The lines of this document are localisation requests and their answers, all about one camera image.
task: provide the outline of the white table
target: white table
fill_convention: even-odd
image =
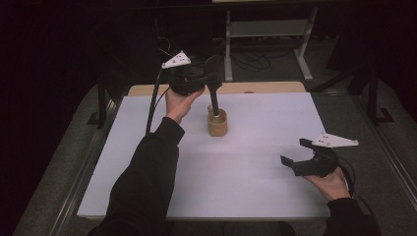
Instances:
[[[261,83],[267,88],[279,85]],[[228,115],[225,137],[208,133],[209,95],[199,97],[181,126],[176,184],[168,219],[295,220],[328,216],[326,201],[306,180],[281,165],[279,156],[310,159],[299,139],[324,127],[309,93],[219,94]],[[103,218],[111,187],[145,134],[150,96],[126,96],[89,182],[78,216]],[[154,130],[164,115],[158,104]]]

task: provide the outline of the metal frame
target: metal frame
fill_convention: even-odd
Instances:
[[[224,57],[224,72],[225,80],[227,82],[233,81],[232,66],[230,58],[230,38],[231,37],[245,37],[245,36],[283,36],[283,35],[302,35],[303,39],[298,49],[294,50],[295,57],[304,79],[309,82],[313,76],[304,59],[304,53],[310,39],[310,35],[314,26],[314,22],[319,11],[318,7],[312,8],[310,17],[307,21],[304,20],[287,20],[287,21],[263,21],[263,22],[235,22],[230,21],[230,11],[227,11],[226,16],[226,53]],[[272,26],[273,31],[267,31],[269,25]]]
[[[114,118],[117,114],[118,106],[112,100],[107,104],[106,117],[102,127],[97,128],[92,140],[89,144],[89,149],[86,158],[81,165],[80,171],[77,174],[71,189],[61,206],[58,216],[52,225],[49,236],[62,235],[67,227],[77,203],[83,196],[83,190],[87,188],[89,183],[89,174],[95,169],[94,163],[99,158],[101,151],[107,139],[108,131],[110,131]]]

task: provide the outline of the hand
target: hand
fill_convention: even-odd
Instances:
[[[316,175],[304,176],[304,178],[313,183],[328,201],[350,198],[346,180],[340,167],[337,167],[324,178]]]
[[[184,116],[187,115],[188,111],[191,109],[191,104],[194,100],[199,97],[205,89],[195,91],[187,96],[180,95],[169,89],[166,92],[166,116],[177,122],[181,123],[181,120]]]

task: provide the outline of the dark background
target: dark background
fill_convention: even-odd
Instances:
[[[371,61],[379,78],[396,91],[417,120],[417,17],[411,1],[381,3],[348,10],[321,8],[313,35],[340,35],[329,66],[342,72],[358,58]],[[166,60],[156,50],[161,46],[157,34],[169,37],[173,47],[198,56],[211,54],[213,37],[224,37],[221,11],[180,17],[85,11],[86,7],[145,5],[129,0],[2,1],[0,235],[14,231],[74,112],[97,78],[102,76],[111,97],[119,99],[131,85],[153,83]],[[286,14],[296,16],[302,10]]]

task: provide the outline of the floor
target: floor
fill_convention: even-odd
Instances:
[[[334,44],[335,39],[314,38],[309,44],[305,59],[314,77],[312,82],[304,82],[291,50],[273,50],[267,55],[234,53],[234,80],[300,81],[306,89],[316,87],[338,74],[326,69]],[[395,93],[380,83],[379,107],[387,108],[395,122],[374,126],[364,108],[366,91],[361,96],[347,94],[349,82],[345,80],[324,92],[312,94],[319,114],[328,133],[354,137],[360,142],[358,148],[341,148],[337,153],[355,168],[356,190],[373,209],[383,235],[414,235],[417,231],[417,207],[409,193],[415,191],[412,183],[417,181],[417,160],[414,158],[417,154],[414,142],[417,138],[416,123],[401,107]],[[88,124],[97,109],[97,88],[94,87],[74,114],[14,235],[86,235],[99,223],[76,216],[94,162],[111,125],[108,122],[104,128],[97,129],[96,125]],[[117,107],[110,103],[110,121],[116,110]],[[402,164],[408,174],[405,177],[408,176],[411,182],[404,184],[407,178],[398,174],[396,163]],[[322,235],[326,227],[323,220],[289,223],[297,235],[306,236]]]

